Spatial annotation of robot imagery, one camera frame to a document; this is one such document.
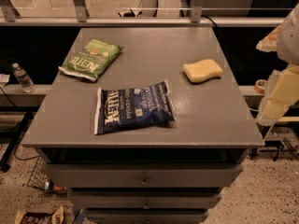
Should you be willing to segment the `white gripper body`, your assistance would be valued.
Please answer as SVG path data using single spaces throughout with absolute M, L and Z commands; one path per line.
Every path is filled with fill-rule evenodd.
M 269 100 L 294 105 L 299 100 L 299 66 L 289 64 L 281 72 L 275 70 L 270 84 Z

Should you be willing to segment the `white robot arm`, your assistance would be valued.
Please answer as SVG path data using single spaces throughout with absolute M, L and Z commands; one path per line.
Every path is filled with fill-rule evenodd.
M 256 49 L 274 51 L 280 60 L 288 64 L 283 71 L 272 72 L 259 105 L 257 122 L 271 126 L 299 100 L 299 6 L 281 25 L 260 40 Z

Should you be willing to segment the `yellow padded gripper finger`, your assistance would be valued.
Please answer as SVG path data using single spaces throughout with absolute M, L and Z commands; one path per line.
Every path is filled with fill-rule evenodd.
M 289 108 L 289 105 L 279 101 L 262 99 L 256 121 L 262 126 L 272 126 L 283 117 Z

